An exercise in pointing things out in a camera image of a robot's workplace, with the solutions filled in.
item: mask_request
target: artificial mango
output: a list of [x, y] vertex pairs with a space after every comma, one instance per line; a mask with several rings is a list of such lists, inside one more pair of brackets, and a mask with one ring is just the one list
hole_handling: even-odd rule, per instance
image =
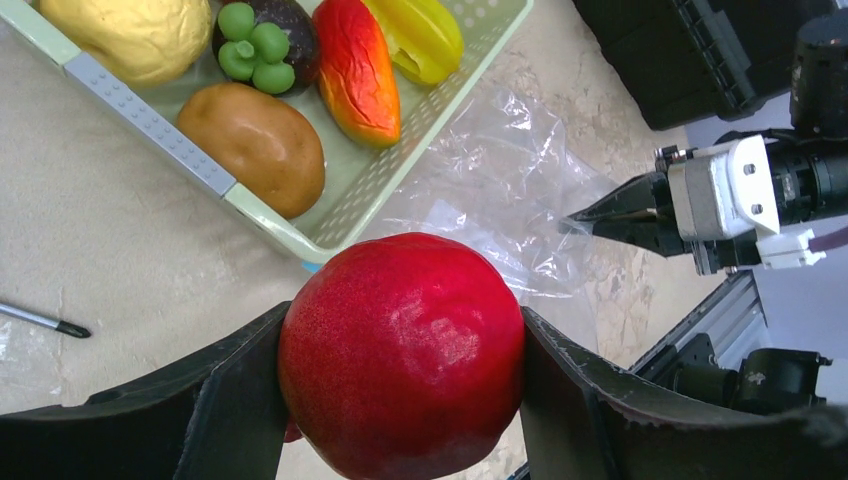
[[312, 14], [321, 44], [318, 88], [339, 128], [359, 144], [400, 140], [400, 94], [386, 39], [361, 0], [324, 0]]

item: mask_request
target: fake fruit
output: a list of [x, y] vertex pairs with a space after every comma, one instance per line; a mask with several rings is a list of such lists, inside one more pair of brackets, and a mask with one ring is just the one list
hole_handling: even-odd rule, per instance
[[521, 402], [515, 297], [483, 257], [433, 235], [333, 257], [295, 296], [279, 348], [292, 417], [349, 479], [429, 480], [469, 468]]
[[209, 44], [209, 0], [40, 0], [38, 9], [130, 87], [176, 80]]
[[212, 51], [230, 79], [276, 97], [306, 91], [318, 77], [321, 46], [295, 0], [225, 0]]
[[362, 0], [383, 29], [392, 62], [407, 80], [438, 85], [459, 70], [465, 44], [439, 0]]
[[400, 94], [380, 26], [361, 0], [324, 0], [312, 14], [321, 42], [318, 87], [339, 128], [359, 144], [400, 140]]
[[283, 218], [324, 190], [324, 152], [309, 121], [271, 95], [235, 82], [197, 91], [177, 128]]

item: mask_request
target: pen tip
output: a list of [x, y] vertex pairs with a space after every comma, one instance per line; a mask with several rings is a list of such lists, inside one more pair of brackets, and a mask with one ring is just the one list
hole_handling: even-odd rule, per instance
[[91, 336], [91, 332], [89, 332], [87, 328], [64, 321], [59, 322], [59, 326], [56, 327], [56, 330], [64, 333], [65, 335], [70, 335], [76, 338], [88, 338]]

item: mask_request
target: pen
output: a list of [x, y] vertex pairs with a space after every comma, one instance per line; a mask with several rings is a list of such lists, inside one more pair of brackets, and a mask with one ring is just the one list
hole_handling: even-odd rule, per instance
[[44, 317], [4, 303], [0, 303], [0, 313], [34, 323], [36, 325], [41, 325], [42, 327], [47, 327], [51, 330], [56, 330], [57, 332], [70, 335], [72, 337], [88, 338], [91, 336], [91, 332], [89, 332], [88, 329], [80, 327], [79, 325], [74, 325], [73, 323], [65, 322], [63, 320]]

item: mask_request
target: white connector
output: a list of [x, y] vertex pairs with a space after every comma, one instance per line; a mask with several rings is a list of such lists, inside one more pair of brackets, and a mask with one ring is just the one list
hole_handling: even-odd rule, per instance
[[810, 240], [816, 237], [812, 229], [801, 233], [779, 233], [757, 241], [763, 266], [767, 269], [798, 268], [815, 265], [827, 258], [824, 252], [811, 252]]

